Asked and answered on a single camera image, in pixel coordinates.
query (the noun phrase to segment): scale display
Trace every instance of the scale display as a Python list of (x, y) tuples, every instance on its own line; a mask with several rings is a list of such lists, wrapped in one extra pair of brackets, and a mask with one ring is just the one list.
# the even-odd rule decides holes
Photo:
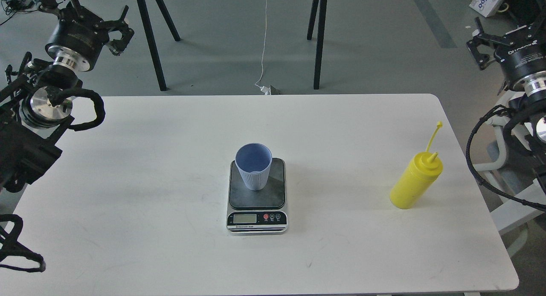
[(259, 191), (244, 186), (232, 162), (226, 228), (234, 234), (281, 234), (286, 231), (288, 206), (283, 160), (273, 158), (267, 185)]

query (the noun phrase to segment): blue cup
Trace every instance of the blue cup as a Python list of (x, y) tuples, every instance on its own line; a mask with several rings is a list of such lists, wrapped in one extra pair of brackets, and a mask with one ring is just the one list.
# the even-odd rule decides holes
[(265, 187), (272, 161), (271, 151), (262, 144), (244, 145), (235, 155), (235, 165), (242, 181), (252, 191)]

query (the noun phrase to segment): metal stand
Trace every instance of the metal stand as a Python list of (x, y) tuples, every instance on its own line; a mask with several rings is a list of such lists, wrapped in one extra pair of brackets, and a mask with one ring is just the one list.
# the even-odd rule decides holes
[[(138, 4), (138, 9), (140, 12), (140, 17), (142, 19), (142, 26), (144, 27), (144, 32), (146, 33), (146, 40), (148, 40), (148, 47), (150, 48), (150, 55), (152, 55), (152, 63), (154, 63), (154, 70), (156, 70), (157, 82), (160, 85), (161, 91), (168, 90), (165, 83), (165, 77), (163, 75), (163, 69), (161, 67), (160, 55), (157, 51), (156, 39), (154, 38), (154, 32), (152, 30), (152, 23), (150, 22), (150, 15), (148, 14), (148, 8), (146, 7), (146, 0), (136, 0)], [(180, 41), (180, 36), (170, 14), (165, 6), (163, 0), (156, 0), (157, 6), (161, 10), (161, 14), (169, 26), (172, 37), (175, 41)]]
[(311, 16), (309, 18), (308, 40), (311, 40), (313, 35), (314, 21), (317, 16), (317, 8), (320, 2), (320, 10), (318, 13), (318, 30), (317, 30), (317, 55), (314, 59), (314, 79), (313, 89), (318, 90), (320, 87), (320, 67), (322, 66), (322, 45), (324, 44), (324, 26), (326, 25), (326, 3), (328, 0), (313, 0), (311, 5)]
[[(140, 17), (142, 19), (142, 25), (144, 27), (144, 32), (146, 33), (146, 40), (148, 40), (148, 47), (150, 48), (150, 55), (152, 55), (152, 62), (154, 63), (154, 70), (156, 70), (157, 82), (160, 85), (161, 91), (168, 90), (165, 77), (163, 75), (163, 69), (161, 67), (160, 55), (157, 51), (156, 39), (154, 38), (154, 32), (152, 30), (152, 24), (150, 23), (150, 15), (148, 14), (148, 8), (146, 8), (145, 0), (136, 0), (138, 8), (140, 11)], [(314, 60), (314, 80), (313, 80), (313, 89), (318, 90), (320, 85), (320, 68), (322, 66), (322, 46), (324, 44), (324, 26), (326, 23), (326, 3), (328, 0), (313, 0), (311, 5), (311, 15), (309, 18), (308, 34), (307, 39), (311, 40), (313, 35), (313, 29), (315, 24), (315, 18), (318, 13), (318, 29), (317, 29), (317, 54)], [(169, 30), (172, 34), (172, 37), (175, 41), (180, 41), (180, 36), (170, 14), (165, 6), (163, 0), (156, 0), (157, 6), (161, 10), (161, 14), (169, 26)]]

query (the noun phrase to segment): white cable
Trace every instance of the white cable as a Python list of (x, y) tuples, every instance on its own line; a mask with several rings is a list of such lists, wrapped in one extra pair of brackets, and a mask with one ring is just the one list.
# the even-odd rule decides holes
[(267, 38), (267, 0), (265, 0), (265, 33), (264, 33), (264, 49), (261, 52), (261, 74), (260, 78), (254, 83), (254, 86), (264, 90), (264, 86), (259, 86), (258, 83), (261, 81), (261, 78), (264, 76), (264, 55), (265, 55), (265, 39)]

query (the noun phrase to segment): yellow squeeze bottle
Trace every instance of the yellow squeeze bottle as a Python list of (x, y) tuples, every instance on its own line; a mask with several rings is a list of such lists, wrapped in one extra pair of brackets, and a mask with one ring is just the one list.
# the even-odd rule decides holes
[(442, 122), (438, 121), (436, 130), (430, 138), (429, 145), (427, 145), (427, 150), (413, 157), (398, 182), (390, 191), (390, 201), (396, 207), (404, 210), (412, 207), (442, 173), (443, 165), (438, 157), (438, 152), (434, 154), (429, 152), (434, 136), (436, 136), (441, 127)]

